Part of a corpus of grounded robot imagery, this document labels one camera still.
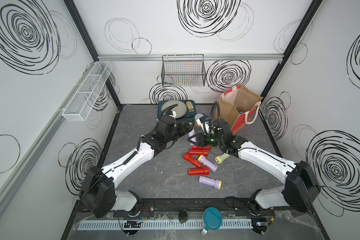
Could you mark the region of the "red flashlight top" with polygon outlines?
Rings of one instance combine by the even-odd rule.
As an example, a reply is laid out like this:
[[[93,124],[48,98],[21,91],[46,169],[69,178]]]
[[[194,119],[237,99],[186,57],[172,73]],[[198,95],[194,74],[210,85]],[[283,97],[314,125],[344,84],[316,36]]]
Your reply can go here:
[[[192,149],[193,150],[210,150],[211,149],[211,146],[206,146],[206,147],[198,147],[198,146],[196,146],[196,145],[193,145],[192,146]]]

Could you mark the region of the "brown jute tote bag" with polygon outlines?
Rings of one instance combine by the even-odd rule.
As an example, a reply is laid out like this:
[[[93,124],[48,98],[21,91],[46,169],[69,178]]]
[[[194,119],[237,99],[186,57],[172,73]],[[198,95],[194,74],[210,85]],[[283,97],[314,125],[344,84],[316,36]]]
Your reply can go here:
[[[237,133],[245,125],[255,122],[263,98],[243,85],[230,88],[218,98],[221,119],[225,120],[233,132]]]

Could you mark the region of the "red flashlight diagonal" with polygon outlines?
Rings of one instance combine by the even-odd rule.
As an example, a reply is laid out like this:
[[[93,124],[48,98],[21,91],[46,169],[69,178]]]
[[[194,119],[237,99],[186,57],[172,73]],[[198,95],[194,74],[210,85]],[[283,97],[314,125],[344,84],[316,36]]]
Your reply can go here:
[[[191,163],[196,168],[200,169],[202,167],[202,163],[193,158],[189,153],[185,153],[183,159]]]

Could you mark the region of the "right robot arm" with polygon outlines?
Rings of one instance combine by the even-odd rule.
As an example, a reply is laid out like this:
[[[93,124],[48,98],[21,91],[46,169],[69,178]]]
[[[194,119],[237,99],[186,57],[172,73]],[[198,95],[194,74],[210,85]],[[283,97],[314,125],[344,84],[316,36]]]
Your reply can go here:
[[[289,161],[271,154],[236,136],[225,121],[203,125],[203,132],[190,131],[188,141],[197,147],[216,146],[224,155],[248,161],[267,171],[283,185],[269,190],[256,190],[248,199],[247,208],[253,215],[273,207],[292,207],[301,213],[313,213],[313,202],[321,192],[311,166],[304,161]]]

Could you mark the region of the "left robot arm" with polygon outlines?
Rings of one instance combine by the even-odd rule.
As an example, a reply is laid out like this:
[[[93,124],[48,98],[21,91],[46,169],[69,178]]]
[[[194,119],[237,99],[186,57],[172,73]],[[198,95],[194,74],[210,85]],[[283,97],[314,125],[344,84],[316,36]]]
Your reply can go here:
[[[118,185],[139,166],[166,150],[168,143],[175,143],[192,130],[191,123],[178,122],[171,116],[157,119],[155,128],[139,137],[132,151],[107,166],[92,167],[87,172],[79,193],[80,202],[96,218],[112,211],[138,215],[142,207],[141,198],[133,191],[118,191]]]

